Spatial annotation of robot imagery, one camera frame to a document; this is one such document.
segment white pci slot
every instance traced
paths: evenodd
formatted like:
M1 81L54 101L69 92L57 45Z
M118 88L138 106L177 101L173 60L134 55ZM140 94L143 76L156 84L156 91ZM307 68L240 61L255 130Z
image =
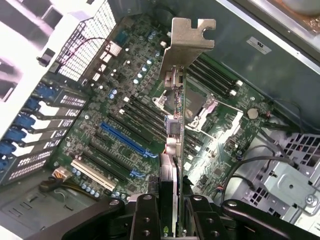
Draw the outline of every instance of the white pci slot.
M88 176L110 191L113 191L116 187L116 185L112 181L79 160L73 160L71 166L78 169L84 175Z

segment white sticker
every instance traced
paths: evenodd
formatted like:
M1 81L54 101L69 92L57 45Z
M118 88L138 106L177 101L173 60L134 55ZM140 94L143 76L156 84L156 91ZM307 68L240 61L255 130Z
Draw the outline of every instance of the white sticker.
M252 47L263 53L264 55L271 52L271 49L268 48L266 45L264 45L262 42L258 41L253 36L250 37L248 41L246 41L248 44L250 44Z

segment perforated metal panel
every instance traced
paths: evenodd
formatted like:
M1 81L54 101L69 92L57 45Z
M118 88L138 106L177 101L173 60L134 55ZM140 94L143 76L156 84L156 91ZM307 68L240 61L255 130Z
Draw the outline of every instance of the perforated metal panel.
M79 23L62 48L57 61L59 73L78 81L116 25L108 1L104 1L91 19Z

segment motherboard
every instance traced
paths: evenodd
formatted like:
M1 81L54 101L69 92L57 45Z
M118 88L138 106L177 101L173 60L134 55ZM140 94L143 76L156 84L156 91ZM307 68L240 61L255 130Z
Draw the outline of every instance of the motherboard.
M125 17L96 57L90 101L50 160L89 194L146 193L168 146L164 125L174 92L158 79L170 32L148 15ZM272 106L255 89L202 54L186 71L184 174L211 196L268 119Z

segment green circuit board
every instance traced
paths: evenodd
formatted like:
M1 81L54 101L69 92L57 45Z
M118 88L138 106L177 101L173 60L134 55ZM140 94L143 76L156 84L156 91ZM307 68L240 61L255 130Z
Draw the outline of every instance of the green circuit board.
M149 16L139 15L123 19L110 40L122 49L117 56L112 55L103 63L105 69L98 67L99 79L89 83L91 101L61 142L50 166L54 168L54 163L58 162L72 171L71 162L81 156L82 161L106 176L116 187L113 192L106 191L84 174L74 175L73 181L127 201L133 194L147 192L149 177L158 174L158 159L137 153L103 130L101 123L112 126L153 155L164 151L167 136L163 122L166 112L173 112L173 99L169 91L165 92L158 75L164 52L162 45L169 43L170 39L167 29ZM224 133L232 129L238 111L220 103L207 116L202 128L212 137L185 131L184 153L188 158L185 159L184 174L193 182L195 193L210 196L237 161L236 156L244 152L256 137L271 106L247 84L236 86L241 79L211 58L203 54L200 60L205 67L199 63L187 71L186 123L192 122L211 95L243 112L236 133L223 141ZM234 96L230 96L230 86L236 90ZM163 96L166 101L160 109L155 102ZM256 119L247 116L247 111L252 108L259 112ZM103 162L108 170L96 162Z

